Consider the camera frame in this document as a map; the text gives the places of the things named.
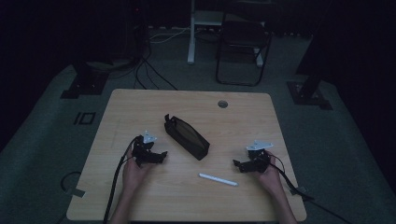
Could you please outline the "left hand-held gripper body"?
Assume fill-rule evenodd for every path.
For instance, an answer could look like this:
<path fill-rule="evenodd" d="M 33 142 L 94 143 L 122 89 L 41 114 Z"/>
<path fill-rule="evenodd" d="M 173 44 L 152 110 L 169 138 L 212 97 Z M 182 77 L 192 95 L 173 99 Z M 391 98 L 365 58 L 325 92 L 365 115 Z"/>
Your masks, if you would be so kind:
<path fill-rule="evenodd" d="M 143 163 L 160 163 L 161 155 L 151 151 L 157 138 L 148 131 L 134 139 L 132 156 L 138 166 Z"/>

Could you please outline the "black stand base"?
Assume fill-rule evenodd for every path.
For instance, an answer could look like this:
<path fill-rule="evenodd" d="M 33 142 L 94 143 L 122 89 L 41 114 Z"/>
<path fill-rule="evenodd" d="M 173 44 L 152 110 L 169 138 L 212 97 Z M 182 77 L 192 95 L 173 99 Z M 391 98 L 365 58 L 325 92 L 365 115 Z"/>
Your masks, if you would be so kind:
<path fill-rule="evenodd" d="M 318 85 L 321 79 L 310 76 L 304 82 L 288 81 L 291 98 L 296 105 L 317 105 L 322 110 L 332 110 L 328 100 L 320 92 Z"/>
<path fill-rule="evenodd" d="M 73 63 L 76 77 L 68 90 L 61 94 L 62 99 L 77 99 L 80 95 L 101 95 L 109 73 L 96 72 L 86 62 Z"/>

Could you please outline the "black folding chair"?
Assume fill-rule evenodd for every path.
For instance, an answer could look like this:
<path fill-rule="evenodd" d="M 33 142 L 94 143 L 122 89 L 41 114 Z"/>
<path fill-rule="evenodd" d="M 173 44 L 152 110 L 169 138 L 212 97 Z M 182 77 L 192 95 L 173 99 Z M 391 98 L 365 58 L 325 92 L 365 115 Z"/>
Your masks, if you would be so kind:
<path fill-rule="evenodd" d="M 236 86 L 257 86 L 263 77 L 269 49 L 281 8 L 272 0 L 232 0 L 223 10 L 216 53 L 216 81 Z M 224 80 L 219 73 L 222 47 L 252 49 L 254 62 L 264 52 L 258 78 L 252 83 Z"/>

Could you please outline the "white metal stand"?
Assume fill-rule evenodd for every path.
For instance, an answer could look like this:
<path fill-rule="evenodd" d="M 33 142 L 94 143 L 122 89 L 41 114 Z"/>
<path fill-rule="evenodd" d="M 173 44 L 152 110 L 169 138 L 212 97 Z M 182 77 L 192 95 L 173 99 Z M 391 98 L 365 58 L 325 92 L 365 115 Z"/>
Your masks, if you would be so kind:
<path fill-rule="evenodd" d="M 190 40 L 187 64 L 195 63 L 196 37 L 203 33 L 213 33 L 214 28 L 220 28 L 222 13 L 216 10 L 201 10 L 196 8 L 196 0 L 190 0 Z"/>

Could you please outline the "white pen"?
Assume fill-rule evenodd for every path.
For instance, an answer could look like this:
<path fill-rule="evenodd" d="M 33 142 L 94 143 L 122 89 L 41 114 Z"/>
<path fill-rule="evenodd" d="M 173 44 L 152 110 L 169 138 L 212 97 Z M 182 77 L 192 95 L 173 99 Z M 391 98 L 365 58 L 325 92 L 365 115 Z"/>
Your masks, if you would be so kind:
<path fill-rule="evenodd" d="M 231 181 L 231 180 L 227 180 L 227 179 L 223 179 L 217 176 L 213 176 L 213 175 L 207 175 L 207 174 L 202 174 L 199 173 L 198 176 L 200 176 L 201 178 L 205 178 L 211 181 L 215 181 L 215 182 L 219 182 L 225 185 L 229 185 L 229 186 L 233 186 L 233 187 L 238 187 L 239 184 L 237 182 Z"/>

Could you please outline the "person's right hand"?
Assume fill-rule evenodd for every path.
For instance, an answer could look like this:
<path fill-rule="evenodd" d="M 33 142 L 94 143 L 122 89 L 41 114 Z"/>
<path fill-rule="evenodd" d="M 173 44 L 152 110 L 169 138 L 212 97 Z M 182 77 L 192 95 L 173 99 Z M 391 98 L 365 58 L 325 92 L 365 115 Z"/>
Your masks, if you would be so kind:
<path fill-rule="evenodd" d="M 270 156 L 270 165 L 263 173 L 255 172 L 254 176 L 258 179 L 263 188 L 272 196 L 279 196 L 283 192 L 279 172 L 275 168 L 276 159 Z"/>

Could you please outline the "person's left hand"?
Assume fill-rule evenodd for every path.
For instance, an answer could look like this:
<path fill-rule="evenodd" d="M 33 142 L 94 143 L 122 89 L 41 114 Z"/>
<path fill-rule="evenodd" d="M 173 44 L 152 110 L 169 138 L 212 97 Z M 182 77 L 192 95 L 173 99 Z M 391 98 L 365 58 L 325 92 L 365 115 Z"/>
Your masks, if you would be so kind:
<path fill-rule="evenodd" d="M 127 191 L 137 189 L 153 167 L 152 163 L 146 163 L 140 167 L 132 156 L 129 156 L 123 167 L 122 184 Z"/>

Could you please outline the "black pencil case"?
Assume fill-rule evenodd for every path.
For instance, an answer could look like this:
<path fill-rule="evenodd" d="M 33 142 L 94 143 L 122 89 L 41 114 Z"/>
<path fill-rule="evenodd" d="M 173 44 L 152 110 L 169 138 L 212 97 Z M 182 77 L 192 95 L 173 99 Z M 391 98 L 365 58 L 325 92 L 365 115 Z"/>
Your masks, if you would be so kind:
<path fill-rule="evenodd" d="M 164 119 L 165 131 L 196 160 L 200 161 L 208 154 L 210 144 L 189 123 L 169 115 Z"/>

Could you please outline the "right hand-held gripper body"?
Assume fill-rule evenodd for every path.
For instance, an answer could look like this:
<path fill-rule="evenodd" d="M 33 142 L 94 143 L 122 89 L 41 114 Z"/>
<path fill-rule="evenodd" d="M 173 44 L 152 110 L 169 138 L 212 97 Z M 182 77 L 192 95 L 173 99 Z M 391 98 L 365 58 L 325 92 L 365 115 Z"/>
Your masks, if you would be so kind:
<path fill-rule="evenodd" d="M 255 140 L 250 146 L 247 146 L 249 161 L 240 164 L 240 171 L 242 173 L 265 172 L 270 164 L 267 148 L 272 146 L 272 143 L 259 140 Z"/>

